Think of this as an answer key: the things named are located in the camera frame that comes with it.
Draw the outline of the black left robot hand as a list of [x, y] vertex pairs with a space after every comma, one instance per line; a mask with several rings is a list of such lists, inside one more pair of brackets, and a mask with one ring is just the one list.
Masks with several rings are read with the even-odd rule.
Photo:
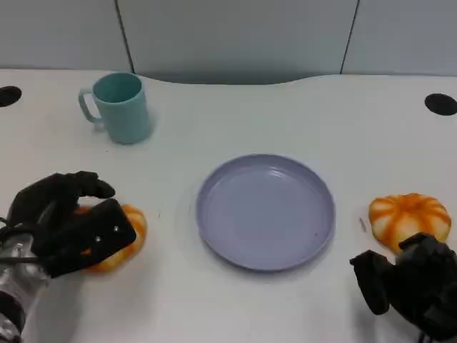
[[1, 241], [31, 236], [36, 263], [52, 278], [92, 267], [136, 240], [114, 195], [95, 172], [52, 174], [17, 193]]

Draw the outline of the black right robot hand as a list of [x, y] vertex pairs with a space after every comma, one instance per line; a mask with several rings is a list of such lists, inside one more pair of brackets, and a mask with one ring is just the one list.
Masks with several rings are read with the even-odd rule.
[[393, 307], [430, 339], [456, 337], [456, 253], [435, 237], [417, 233], [399, 243], [395, 263], [372, 250], [350, 259], [368, 308]]

